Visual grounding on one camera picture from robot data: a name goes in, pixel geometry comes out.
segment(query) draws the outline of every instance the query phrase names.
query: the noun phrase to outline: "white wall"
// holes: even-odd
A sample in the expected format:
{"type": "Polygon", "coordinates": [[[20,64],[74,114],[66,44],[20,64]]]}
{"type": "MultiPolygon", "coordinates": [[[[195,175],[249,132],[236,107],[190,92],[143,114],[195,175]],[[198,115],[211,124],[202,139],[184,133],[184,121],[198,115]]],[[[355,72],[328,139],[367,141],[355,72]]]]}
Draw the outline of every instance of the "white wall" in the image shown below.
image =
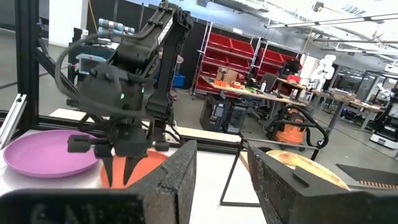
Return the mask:
{"type": "Polygon", "coordinates": [[[86,28],[87,5],[87,0],[50,0],[50,44],[68,47],[73,28],[86,28]]]}

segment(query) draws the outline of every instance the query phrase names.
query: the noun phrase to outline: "shop vacuum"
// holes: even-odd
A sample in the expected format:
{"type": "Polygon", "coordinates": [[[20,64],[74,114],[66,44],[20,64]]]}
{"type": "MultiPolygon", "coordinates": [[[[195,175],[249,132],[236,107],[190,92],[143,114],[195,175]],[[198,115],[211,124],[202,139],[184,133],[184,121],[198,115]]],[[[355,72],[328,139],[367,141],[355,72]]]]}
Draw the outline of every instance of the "shop vacuum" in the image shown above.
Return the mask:
{"type": "MultiPolygon", "coordinates": [[[[287,105],[279,111],[279,114],[268,125],[267,137],[270,140],[301,145],[306,138],[309,146],[321,149],[328,144],[328,134],[303,108],[295,105],[287,105]],[[322,134],[323,139],[316,145],[311,143],[310,128],[317,128],[322,134]]],[[[304,151],[303,147],[298,147],[299,151],[304,151]]]]}

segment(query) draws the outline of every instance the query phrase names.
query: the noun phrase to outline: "cable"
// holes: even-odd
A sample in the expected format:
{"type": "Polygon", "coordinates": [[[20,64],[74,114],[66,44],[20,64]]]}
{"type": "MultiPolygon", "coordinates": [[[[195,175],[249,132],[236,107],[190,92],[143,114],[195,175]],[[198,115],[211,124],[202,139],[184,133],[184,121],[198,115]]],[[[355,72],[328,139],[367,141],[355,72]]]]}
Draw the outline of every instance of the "cable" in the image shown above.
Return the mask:
{"type": "Polygon", "coordinates": [[[122,109],[118,109],[118,108],[113,108],[110,107],[108,105],[104,105],[102,103],[98,103],[96,101],[93,101],[91,99],[88,98],[84,98],[84,97],[79,97],[79,94],[74,93],[70,90],[68,90],[67,88],[65,88],[65,86],[62,83],[62,74],[61,74],[61,65],[63,62],[63,59],[69,54],[70,51],[74,50],[75,48],[79,47],[81,44],[84,44],[88,41],[91,41],[95,38],[98,38],[97,34],[90,34],[89,36],[87,36],[87,38],[85,39],[81,39],[78,40],[74,43],[72,43],[66,50],[64,50],[59,58],[57,59],[57,62],[55,64],[55,83],[57,84],[58,89],[60,90],[61,93],[63,93],[64,95],[67,95],[68,97],[70,97],[73,100],[77,100],[80,103],[85,103],[88,106],[94,107],[94,108],[98,108],[99,110],[105,110],[109,113],[114,113],[114,114],[118,114],[118,115],[123,115],[123,116],[128,116],[128,117],[140,117],[140,118],[147,118],[150,119],[151,121],[153,121],[154,119],[151,116],[148,116],[146,114],[143,114],[139,111],[127,111],[127,110],[122,110],[122,109]]]}
{"type": "Polygon", "coordinates": [[[93,7],[91,6],[91,0],[88,0],[88,7],[90,8],[91,16],[93,18],[95,32],[98,33],[97,23],[95,22],[95,17],[94,17],[94,12],[93,12],[93,7]]]}
{"type": "Polygon", "coordinates": [[[176,140],[178,143],[183,144],[183,141],[179,140],[179,138],[177,138],[173,133],[171,133],[168,130],[165,130],[164,133],[169,134],[172,138],[174,138],[174,140],[176,140]]]}

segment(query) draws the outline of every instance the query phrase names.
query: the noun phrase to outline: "purple plate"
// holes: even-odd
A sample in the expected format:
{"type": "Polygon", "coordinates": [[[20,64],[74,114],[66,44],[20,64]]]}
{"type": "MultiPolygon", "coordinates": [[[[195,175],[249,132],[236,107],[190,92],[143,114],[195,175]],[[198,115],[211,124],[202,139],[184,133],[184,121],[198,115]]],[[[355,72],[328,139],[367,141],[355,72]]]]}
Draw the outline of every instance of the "purple plate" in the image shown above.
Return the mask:
{"type": "Polygon", "coordinates": [[[71,134],[86,133],[54,130],[30,134],[10,143],[4,151],[4,160],[10,168],[31,177],[58,178],[78,174],[98,160],[93,150],[68,153],[67,141],[71,134]]]}

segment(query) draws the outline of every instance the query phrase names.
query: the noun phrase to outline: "white table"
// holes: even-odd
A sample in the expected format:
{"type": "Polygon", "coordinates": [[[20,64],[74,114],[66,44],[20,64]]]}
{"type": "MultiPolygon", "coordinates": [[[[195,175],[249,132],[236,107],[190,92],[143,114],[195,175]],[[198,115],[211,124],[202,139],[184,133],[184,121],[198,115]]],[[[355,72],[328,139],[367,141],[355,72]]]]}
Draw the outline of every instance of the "white table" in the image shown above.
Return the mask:
{"type": "MultiPolygon", "coordinates": [[[[81,119],[84,113],[78,111],[58,109],[51,116],[68,119],[81,119]]],[[[229,142],[240,141],[239,136],[213,133],[191,128],[178,127],[178,132],[185,136],[211,138],[229,142]]],[[[165,152],[171,156],[177,149],[165,152]]],[[[228,178],[234,156],[198,151],[197,154],[197,181],[193,198],[191,222],[203,223],[266,223],[260,208],[225,207],[219,206],[220,195],[228,178]]],[[[0,194],[24,188],[99,188],[100,163],[96,167],[62,179],[36,179],[20,175],[7,168],[3,159],[0,159],[0,194]]],[[[250,175],[242,163],[236,164],[231,185],[226,194],[226,200],[237,202],[258,203],[253,190],[250,175]]]]}

